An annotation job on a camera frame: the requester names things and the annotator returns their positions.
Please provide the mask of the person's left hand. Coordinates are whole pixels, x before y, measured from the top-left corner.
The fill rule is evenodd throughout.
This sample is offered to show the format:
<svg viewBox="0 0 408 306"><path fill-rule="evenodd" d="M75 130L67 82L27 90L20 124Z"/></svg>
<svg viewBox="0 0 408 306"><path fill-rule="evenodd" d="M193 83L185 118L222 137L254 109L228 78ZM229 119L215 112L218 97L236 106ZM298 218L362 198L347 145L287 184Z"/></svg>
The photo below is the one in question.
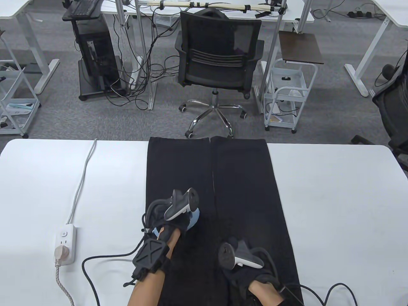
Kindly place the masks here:
<svg viewBox="0 0 408 306"><path fill-rule="evenodd" d="M164 218L166 210L171 206L170 199L154 200L142 216L144 232L149 238L168 242L172 233L178 229L182 234L187 231L190 223L189 213L182 213L173 220Z"/></svg>

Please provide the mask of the person's right hand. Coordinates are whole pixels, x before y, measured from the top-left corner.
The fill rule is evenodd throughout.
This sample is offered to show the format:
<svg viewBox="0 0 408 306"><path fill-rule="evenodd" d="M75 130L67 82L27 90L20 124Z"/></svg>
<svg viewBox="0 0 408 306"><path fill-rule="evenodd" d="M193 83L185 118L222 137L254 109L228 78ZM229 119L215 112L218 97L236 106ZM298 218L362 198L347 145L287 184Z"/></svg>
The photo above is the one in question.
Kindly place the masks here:
<svg viewBox="0 0 408 306"><path fill-rule="evenodd" d="M276 265L263 247L251 248L246 240L230 237L218 250L218 263L231 285L239 289L243 298L254 281L282 289Z"/></svg>

